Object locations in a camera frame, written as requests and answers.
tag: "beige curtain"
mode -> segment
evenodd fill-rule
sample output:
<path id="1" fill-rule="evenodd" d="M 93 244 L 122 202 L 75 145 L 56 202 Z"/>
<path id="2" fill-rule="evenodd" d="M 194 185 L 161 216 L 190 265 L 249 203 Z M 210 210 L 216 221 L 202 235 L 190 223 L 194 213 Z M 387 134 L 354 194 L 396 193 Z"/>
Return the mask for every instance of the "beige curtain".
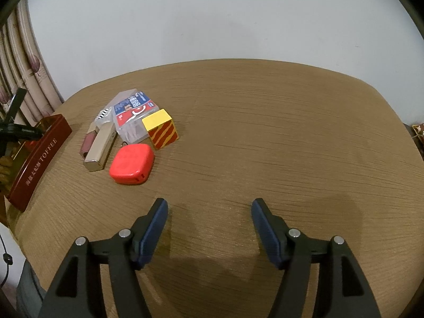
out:
<path id="1" fill-rule="evenodd" d="M 32 33 L 27 0 L 11 13 L 0 35 L 0 103 L 5 111 L 18 87 L 28 92 L 16 123 L 35 125 L 61 105 Z"/>

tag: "silver screw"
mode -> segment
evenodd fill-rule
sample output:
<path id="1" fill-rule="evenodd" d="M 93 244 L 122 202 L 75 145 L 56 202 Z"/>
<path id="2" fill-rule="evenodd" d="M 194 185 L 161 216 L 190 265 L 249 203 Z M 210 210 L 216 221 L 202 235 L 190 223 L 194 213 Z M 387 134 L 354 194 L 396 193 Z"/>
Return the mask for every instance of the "silver screw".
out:
<path id="1" fill-rule="evenodd" d="M 334 237 L 334 242 L 338 245 L 342 245 L 344 243 L 344 239 L 342 237 L 339 237 L 338 235 L 336 235 Z"/>
<path id="2" fill-rule="evenodd" d="M 292 228 L 289 230 L 289 235 L 291 235 L 293 238 L 297 238 L 300 236 L 300 231 L 296 228 Z"/>
<path id="3" fill-rule="evenodd" d="M 75 241 L 75 244 L 77 244 L 78 246 L 84 245 L 85 244 L 85 238 L 84 237 L 77 238 L 77 240 Z"/>
<path id="4" fill-rule="evenodd" d="M 126 237 L 128 237 L 130 234 L 131 234 L 131 231 L 130 231 L 128 228 L 124 228 L 124 229 L 121 229 L 121 230 L 119 231 L 119 236 L 120 236 L 121 238 L 126 238 Z"/>

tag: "toy block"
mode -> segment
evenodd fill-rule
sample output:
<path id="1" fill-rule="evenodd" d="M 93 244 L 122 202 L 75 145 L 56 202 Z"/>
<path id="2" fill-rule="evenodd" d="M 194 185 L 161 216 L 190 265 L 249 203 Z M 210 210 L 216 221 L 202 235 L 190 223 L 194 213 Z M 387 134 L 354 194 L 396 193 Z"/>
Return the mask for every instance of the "toy block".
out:
<path id="1" fill-rule="evenodd" d="M 142 121 L 156 149 L 161 149 L 179 138 L 171 116 L 164 109 L 152 113 Z"/>

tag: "wood grain surface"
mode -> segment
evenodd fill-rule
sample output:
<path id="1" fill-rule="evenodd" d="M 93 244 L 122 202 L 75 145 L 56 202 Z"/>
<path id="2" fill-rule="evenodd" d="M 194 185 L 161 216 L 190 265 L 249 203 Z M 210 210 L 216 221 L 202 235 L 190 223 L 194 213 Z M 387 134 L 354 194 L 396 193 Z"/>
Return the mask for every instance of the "wood grain surface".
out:
<path id="1" fill-rule="evenodd" d="M 155 151 L 146 183 L 89 173 L 78 154 L 90 122 L 116 93 L 143 90 L 180 134 Z M 144 69 L 79 91 L 57 113 L 73 133 L 12 231 L 47 289 L 78 236 L 111 237 L 156 197 L 170 217 L 138 273 L 153 317 L 267 317 L 282 272 L 250 216 L 263 197 L 310 237 L 343 236 L 384 318 L 397 317 L 424 277 L 424 164 L 387 102 L 361 80 L 295 63 L 205 60 Z M 109 317 L 116 317 L 102 267 Z M 304 317 L 312 312 L 312 269 Z"/>

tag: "blue and red label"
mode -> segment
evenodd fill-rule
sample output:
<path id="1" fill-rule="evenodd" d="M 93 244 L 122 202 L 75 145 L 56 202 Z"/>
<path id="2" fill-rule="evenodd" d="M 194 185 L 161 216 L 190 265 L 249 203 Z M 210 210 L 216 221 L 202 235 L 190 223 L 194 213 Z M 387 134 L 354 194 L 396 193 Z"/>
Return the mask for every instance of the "blue and red label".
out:
<path id="1" fill-rule="evenodd" d="M 129 120 L 145 115 L 155 107 L 156 104 L 148 96 L 143 92 L 137 92 L 114 106 L 118 125 L 121 127 Z"/>

